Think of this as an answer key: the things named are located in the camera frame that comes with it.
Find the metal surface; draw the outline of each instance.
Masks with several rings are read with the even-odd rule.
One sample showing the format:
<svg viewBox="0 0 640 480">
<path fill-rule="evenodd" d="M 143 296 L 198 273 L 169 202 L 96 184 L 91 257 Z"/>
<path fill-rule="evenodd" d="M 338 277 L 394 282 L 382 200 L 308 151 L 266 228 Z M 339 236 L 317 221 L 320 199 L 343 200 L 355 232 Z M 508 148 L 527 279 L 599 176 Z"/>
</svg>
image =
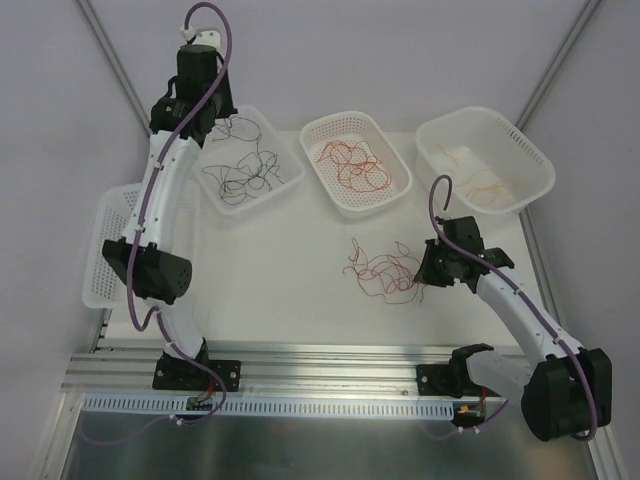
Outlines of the metal surface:
<svg viewBox="0 0 640 480">
<path fill-rule="evenodd" d="M 584 29 L 589 24 L 589 21 L 593 18 L 595 11 L 604 3 L 604 0 L 586 0 L 580 12 L 576 16 L 573 24 L 567 31 L 567 34 L 562 39 L 562 42 L 558 46 L 555 54 L 551 58 L 551 61 L 547 65 L 544 73 L 540 77 L 536 88 L 533 89 L 529 100 L 527 101 L 522 113 L 518 117 L 515 126 L 522 132 L 525 132 L 529 120 L 540 106 L 549 88 L 553 84 L 560 70 L 564 66 L 566 60 L 569 58 L 571 52 L 580 36 L 584 32 Z M 527 247 L 531 255 L 531 261 L 533 263 L 533 270 L 536 274 L 538 282 L 538 288 L 540 289 L 540 295 L 542 296 L 542 302 L 547 311 L 553 316 L 560 325 L 563 327 L 564 322 L 562 315 L 559 312 L 558 305 L 554 300 L 554 288 L 549 278 L 549 274 L 545 267 L 545 255 L 543 247 L 540 245 L 536 233 L 533 217 L 531 215 L 531 208 L 525 208 L 520 214 L 520 222 L 522 229 L 524 230 L 525 240 Z"/>
<path fill-rule="evenodd" d="M 193 415 L 188 395 L 88 394 L 83 411 Z M 216 415 L 294 418 L 384 418 L 452 420 L 453 404 L 442 400 L 336 400 L 228 396 Z"/>
<path fill-rule="evenodd" d="M 562 439 L 543 444 L 517 409 L 480 436 L 432 440 L 443 422 L 216 417 L 196 428 L 159 422 L 135 442 L 110 448 L 74 442 L 68 475 L 102 480 L 198 479 L 563 479 L 594 478 L 586 450 Z M 91 438 L 123 438 L 148 415 L 87 413 Z"/>
<path fill-rule="evenodd" d="M 45 456 L 37 463 L 30 478 L 58 479 L 65 478 L 65 459 L 72 451 L 72 439 L 84 395 L 81 393 L 64 394 L 58 407 L 56 427 Z"/>
<path fill-rule="evenodd" d="M 573 24 L 567 31 L 567 34 L 560 42 L 560 46 L 556 50 L 555 54 L 551 58 L 551 61 L 547 65 L 544 73 L 540 77 L 536 88 L 533 89 L 533 93 L 529 97 L 529 100 L 524 107 L 524 110 L 520 114 L 516 122 L 516 127 L 521 131 L 527 127 L 527 123 L 531 119 L 531 116 L 535 113 L 535 111 L 540 106 L 540 102 L 544 98 L 545 94 L 549 90 L 549 87 L 553 84 L 553 81 L 558 76 L 560 69 L 565 64 L 567 58 L 571 54 L 573 47 L 576 45 L 576 42 L 582 35 L 585 27 L 593 17 L 593 14 L 598 9 L 600 5 L 604 3 L 604 0 L 586 0 L 582 9 L 576 16 Z"/>
<path fill-rule="evenodd" d="M 98 350 L 72 357 L 64 391 L 151 392 L 157 341 L 101 340 Z M 219 359 L 242 362 L 240 392 L 271 397 L 417 398 L 415 366 L 443 363 L 452 347 L 277 345 L 228 342 L 209 345 Z M 520 359 L 517 349 L 501 349 Z"/>
<path fill-rule="evenodd" d="M 122 62 L 120 58 L 118 58 L 118 54 L 113 48 L 113 44 L 107 35 L 107 32 L 100 21 L 100 18 L 96 14 L 96 11 L 91 3 L 91 0 L 74 0 L 78 5 L 78 8 L 84 15 L 93 35 L 98 42 L 98 46 L 102 53 L 104 54 L 107 64 L 113 71 L 116 79 L 118 80 L 119 85 L 122 87 L 124 94 L 129 99 L 129 103 L 131 104 L 131 108 L 135 112 L 138 120 L 140 121 L 140 125 L 147 132 L 147 135 L 151 133 L 149 129 L 149 116 L 147 115 L 147 111 L 142 105 L 140 98 L 138 98 L 138 94 L 133 88 L 133 84 L 127 75 L 127 72 L 124 70 L 122 66 Z"/>
</svg>

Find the white wall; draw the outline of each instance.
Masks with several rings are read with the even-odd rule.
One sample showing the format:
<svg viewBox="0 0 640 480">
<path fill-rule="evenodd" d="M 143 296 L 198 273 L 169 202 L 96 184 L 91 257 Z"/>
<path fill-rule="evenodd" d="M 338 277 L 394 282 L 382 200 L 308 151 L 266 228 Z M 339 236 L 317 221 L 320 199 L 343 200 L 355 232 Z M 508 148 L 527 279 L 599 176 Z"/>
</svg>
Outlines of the white wall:
<svg viewBox="0 0 640 480">
<path fill-rule="evenodd" d="M 71 353 L 100 194 L 141 175 L 148 144 L 71 0 L 0 15 L 0 478 L 24 478 Z"/>
<path fill-rule="evenodd" d="M 527 136 L 555 188 L 533 206 L 572 333 L 614 368 L 613 430 L 640 471 L 640 2 L 607 0 Z"/>
<path fill-rule="evenodd" d="M 193 2 L 92 0 L 147 110 L 174 74 Z M 388 131 L 467 105 L 515 120 L 583 0 L 217 0 L 230 80 L 280 129 L 362 110 Z M 219 26 L 202 11 L 194 25 Z"/>
</svg>

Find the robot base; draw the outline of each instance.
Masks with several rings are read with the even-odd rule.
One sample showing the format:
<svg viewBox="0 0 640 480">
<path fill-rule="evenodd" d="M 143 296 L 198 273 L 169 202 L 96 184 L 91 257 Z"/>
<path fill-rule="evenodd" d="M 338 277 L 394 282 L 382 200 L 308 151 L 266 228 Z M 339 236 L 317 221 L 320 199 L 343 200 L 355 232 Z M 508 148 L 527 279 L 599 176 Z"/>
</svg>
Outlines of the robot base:
<svg viewBox="0 0 640 480">
<path fill-rule="evenodd" d="M 206 342 L 203 343 L 202 349 L 194 360 L 217 373 L 227 387 L 227 392 L 237 392 L 240 388 L 241 363 L 239 361 L 209 359 Z M 163 352 L 162 357 L 156 363 L 152 388 L 154 390 L 202 392 L 207 390 L 210 384 L 211 377 L 206 372 L 185 360 Z M 214 391 L 221 390 L 220 385 L 216 383 Z"/>
</svg>

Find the black mounting bracket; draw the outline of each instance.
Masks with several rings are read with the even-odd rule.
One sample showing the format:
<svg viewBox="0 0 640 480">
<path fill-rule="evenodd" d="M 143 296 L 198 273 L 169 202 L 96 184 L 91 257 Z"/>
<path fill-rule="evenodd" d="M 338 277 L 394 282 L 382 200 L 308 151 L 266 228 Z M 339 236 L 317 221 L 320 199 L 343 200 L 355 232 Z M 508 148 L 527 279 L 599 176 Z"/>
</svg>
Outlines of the black mounting bracket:
<svg viewBox="0 0 640 480">
<path fill-rule="evenodd" d="M 203 342 L 202 348 L 194 360 L 217 373 L 224 382 L 227 392 L 237 392 L 240 389 L 242 367 L 240 361 L 210 359 L 206 342 Z M 206 372 L 186 360 L 172 357 L 163 352 L 160 360 L 156 363 L 152 388 L 154 390 L 203 392 L 209 388 L 210 383 L 211 377 Z M 221 391 L 220 385 L 217 383 L 214 391 Z"/>
<path fill-rule="evenodd" d="M 486 350 L 493 350 L 493 347 L 484 343 L 469 345 L 451 352 L 449 363 L 416 366 L 418 394 L 420 396 L 446 395 L 454 398 L 481 396 L 482 387 L 469 378 L 467 358 L 474 353 Z"/>
</svg>

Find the tangled wire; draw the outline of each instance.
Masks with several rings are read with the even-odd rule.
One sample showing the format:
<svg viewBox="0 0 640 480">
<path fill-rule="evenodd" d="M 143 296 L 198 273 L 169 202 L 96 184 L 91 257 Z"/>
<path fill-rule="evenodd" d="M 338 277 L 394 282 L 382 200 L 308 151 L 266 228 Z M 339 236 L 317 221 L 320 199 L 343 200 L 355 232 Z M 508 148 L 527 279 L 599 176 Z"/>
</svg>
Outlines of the tangled wire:
<svg viewBox="0 0 640 480">
<path fill-rule="evenodd" d="M 396 243 L 399 255 L 378 255 L 371 260 L 358 244 L 351 239 L 355 253 L 349 256 L 351 265 L 342 269 L 342 273 L 353 271 L 358 285 L 370 297 L 382 297 L 388 305 L 409 303 L 420 293 L 420 302 L 424 299 L 425 285 L 415 282 L 415 273 L 420 268 L 420 261 L 411 256 L 409 247 Z"/>
<path fill-rule="evenodd" d="M 326 160 L 337 166 L 338 183 L 354 192 L 377 192 L 391 185 L 391 175 L 382 169 L 382 162 L 364 140 L 353 146 L 338 140 L 328 142 L 318 163 Z"/>
<path fill-rule="evenodd" d="M 445 173 L 451 178 L 456 177 L 458 170 L 460 169 L 460 162 L 456 157 L 447 153 L 446 149 L 439 144 L 433 145 L 433 148 L 439 150 L 443 155 L 448 157 L 455 164 L 455 169 L 446 169 Z M 500 195 L 510 194 L 509 189 L 514 185 L 517 185 L 518 181 L 505 184 L 503 181 L 497 179 L 491 170 L 488 168 L 478 170 L 473 173 L 463 183 L 455 185 L 456 188 L 466 187 L 468 188 L 466 197 L 473 203 L 480 207 L 486 207 L 493 204 Z M 475 184 L 484 184 L 485 186 L 475 186 Z"/>
<path fill-rule="evenodd" d="M 239 205 L 247 199 L 258 198 L 273 190 L 274 185 L 283 184 L 278 174 L 278 155 L 268 150 L 260 150 L 262 132 L 260 126 L 248 118 L 234 116 L 216 125 L 211 132 L 211 142 L 236 139 L 254 143 L 255 151 L 248 153 L 233 165 L 210 165 L 202 173 L 210 175 L 218 182 L 218 196 L 228 205 Z"/>
</svg>

